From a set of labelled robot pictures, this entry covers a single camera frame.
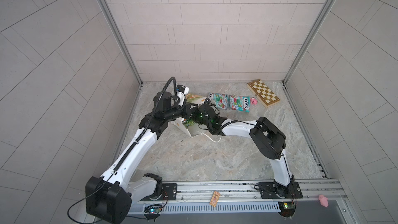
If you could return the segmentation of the white paper shopping bag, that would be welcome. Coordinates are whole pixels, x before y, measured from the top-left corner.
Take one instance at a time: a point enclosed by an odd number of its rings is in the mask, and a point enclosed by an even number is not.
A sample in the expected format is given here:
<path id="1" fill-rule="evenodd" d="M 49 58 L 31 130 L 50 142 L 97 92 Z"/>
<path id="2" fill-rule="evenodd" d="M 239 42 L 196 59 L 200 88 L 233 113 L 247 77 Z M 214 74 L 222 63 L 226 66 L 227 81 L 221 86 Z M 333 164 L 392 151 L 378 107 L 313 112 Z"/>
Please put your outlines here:
<path id="1" fill-rule="evenodd" d="M 219 140 L 213 140 L 209 135 L 205 132 L 207 131 L 207 127 L 205 123 L 202 123 L 204 120 L 204 116 L 202 112 L 199 110 L 199 106 L 201 106 L 205 102 L 206 97 L 188 93 L 186 95 L 187 103 L 191 104 L 191 108 L 195 106 L 195 110 L 192 111 L 190 118 L 177 118 L 172 122 L 180 131 L 186 134 L 189 138 L 193 138 L 198 135 L 203 135 L 207 137 L 210 141 L 214 143 L 220 142 Z"/>

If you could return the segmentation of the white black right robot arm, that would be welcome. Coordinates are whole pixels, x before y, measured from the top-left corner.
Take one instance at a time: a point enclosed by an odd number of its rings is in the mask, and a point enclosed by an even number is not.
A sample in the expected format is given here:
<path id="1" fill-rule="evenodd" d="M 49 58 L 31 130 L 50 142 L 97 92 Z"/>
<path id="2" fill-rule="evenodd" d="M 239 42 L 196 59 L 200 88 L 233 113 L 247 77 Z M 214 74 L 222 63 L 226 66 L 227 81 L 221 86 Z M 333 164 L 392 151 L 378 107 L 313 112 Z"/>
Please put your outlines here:
<path id="1" fill-rule="evenodd" d="M 266 197 L 299 198 L 299 191 L 286 159 L 286 136 L 265 117 L 255 121 L 232 120 L 221 117 L 213 106 L 202 104 L 191 115 L 198 125 L 204 125 L 212 135 L 239 136 L 251 139 L 259 152 L 268 158 L 274 173 L 272 183 L 254 186 Z"/>

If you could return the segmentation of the teal pink blossom candy bag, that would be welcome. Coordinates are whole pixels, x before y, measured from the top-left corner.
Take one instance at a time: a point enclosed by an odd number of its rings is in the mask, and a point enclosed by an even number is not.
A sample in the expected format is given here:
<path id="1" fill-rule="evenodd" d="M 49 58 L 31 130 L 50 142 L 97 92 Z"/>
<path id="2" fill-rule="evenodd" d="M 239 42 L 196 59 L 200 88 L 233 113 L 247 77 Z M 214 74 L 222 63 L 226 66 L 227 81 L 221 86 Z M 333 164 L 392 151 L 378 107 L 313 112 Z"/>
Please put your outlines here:
<path id="1" fill-rule="evenodd" d="M 229 96 L 227 94 L 210 92 L 208 98 L 217 108 L 223 110 L 230 109 Z"/>

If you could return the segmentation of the teal Fox's candy bag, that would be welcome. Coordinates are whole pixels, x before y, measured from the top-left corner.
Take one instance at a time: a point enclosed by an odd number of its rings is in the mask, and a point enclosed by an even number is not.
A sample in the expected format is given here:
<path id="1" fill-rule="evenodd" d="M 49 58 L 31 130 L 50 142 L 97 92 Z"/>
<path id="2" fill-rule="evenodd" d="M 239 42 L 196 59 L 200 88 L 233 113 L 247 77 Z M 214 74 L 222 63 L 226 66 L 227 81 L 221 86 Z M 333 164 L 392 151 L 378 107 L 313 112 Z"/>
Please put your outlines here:
<path id="1" fill-rule="evenodd" d="M 249 112 L 250 110 L 250 97 L 249 96 L 229 96 L 229 108 L 231 110 Z"/>

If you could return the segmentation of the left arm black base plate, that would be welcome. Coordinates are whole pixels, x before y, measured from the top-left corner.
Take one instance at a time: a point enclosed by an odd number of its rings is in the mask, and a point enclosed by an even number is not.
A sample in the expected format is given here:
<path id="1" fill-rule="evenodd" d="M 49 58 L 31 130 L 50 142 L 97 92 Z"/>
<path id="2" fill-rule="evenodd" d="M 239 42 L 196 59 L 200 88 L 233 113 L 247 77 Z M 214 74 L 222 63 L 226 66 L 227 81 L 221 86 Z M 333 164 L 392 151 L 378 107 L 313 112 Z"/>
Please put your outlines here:
<path id="1" fill-rule="evenodd" d="M 176 200 L 177 186 L 176 183 L 163 183 L 162 188 L 157 187 L 151 196 L 144 197 L 142 201 Z"/>

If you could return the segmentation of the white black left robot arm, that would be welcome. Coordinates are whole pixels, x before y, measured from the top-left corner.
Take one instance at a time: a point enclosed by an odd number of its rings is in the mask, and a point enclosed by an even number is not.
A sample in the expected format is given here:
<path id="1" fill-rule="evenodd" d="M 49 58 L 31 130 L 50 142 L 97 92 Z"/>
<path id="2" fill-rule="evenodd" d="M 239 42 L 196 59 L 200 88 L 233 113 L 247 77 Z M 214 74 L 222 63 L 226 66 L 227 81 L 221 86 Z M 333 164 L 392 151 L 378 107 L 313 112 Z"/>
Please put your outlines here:
<path id="1" fill-rule="evenodd" d="M 156 143 L 169 122 L 189 118 L 194 107 L 187 103 L 189 89 L 179 85 L 174 95 L 159 92 L 152 112 L 142 119 L 129 146 L 100 177 L 86 183 L 86 211 L 111 224 L 120 224 L 131 206 L 145 198 L 165 200 L 162 177 L 147 173 L 140 180 L 130 179 L 149 149 Z"/>

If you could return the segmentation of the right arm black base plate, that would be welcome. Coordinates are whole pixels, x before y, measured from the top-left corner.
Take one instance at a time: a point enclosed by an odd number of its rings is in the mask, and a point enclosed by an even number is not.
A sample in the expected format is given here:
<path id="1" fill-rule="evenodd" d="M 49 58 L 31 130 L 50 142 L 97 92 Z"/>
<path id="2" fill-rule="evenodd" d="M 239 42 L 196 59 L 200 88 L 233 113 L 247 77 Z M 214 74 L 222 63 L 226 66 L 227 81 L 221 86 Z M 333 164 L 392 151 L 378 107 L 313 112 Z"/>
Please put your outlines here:
<path id="1" fill-rule="evenodd" d="M 298 182 L 291 181 L 288 186 L 283 186 L 277 182 L 259 182 L 254 185 L 254 189 L 260 192 L 262 199 L 301 199 L 303 194 Z"/>

